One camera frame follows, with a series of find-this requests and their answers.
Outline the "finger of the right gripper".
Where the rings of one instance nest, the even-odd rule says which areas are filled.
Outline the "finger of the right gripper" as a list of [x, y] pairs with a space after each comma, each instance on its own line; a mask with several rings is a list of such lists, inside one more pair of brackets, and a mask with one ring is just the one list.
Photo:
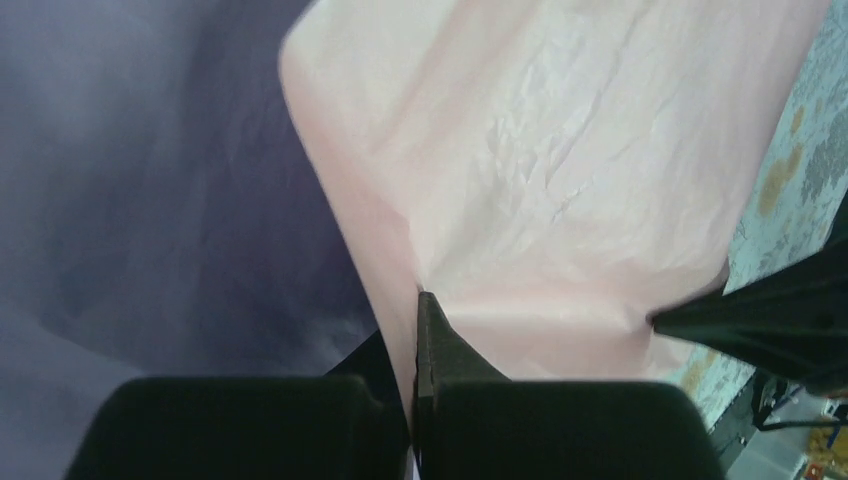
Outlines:
[[814, 255], [728, 294], [658, 312], [656, 333], [698, 343], [819, 396], [847, 391], [847, 206]]

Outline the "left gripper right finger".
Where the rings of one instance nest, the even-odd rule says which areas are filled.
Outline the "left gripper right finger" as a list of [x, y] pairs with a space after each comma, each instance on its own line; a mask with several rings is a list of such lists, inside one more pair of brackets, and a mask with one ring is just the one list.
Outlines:
[[720, 479], [685, 393], [666, 383], [517, 381], [418, 298], [413, 449], [425, 479]]

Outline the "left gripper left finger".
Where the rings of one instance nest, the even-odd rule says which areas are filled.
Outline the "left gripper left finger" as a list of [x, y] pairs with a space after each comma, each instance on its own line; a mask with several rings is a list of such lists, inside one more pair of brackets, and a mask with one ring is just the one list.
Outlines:
[[99, 408], [69, 479], [404, 479], [409, 439], [379, 334], [319, 377], [158, 377]]

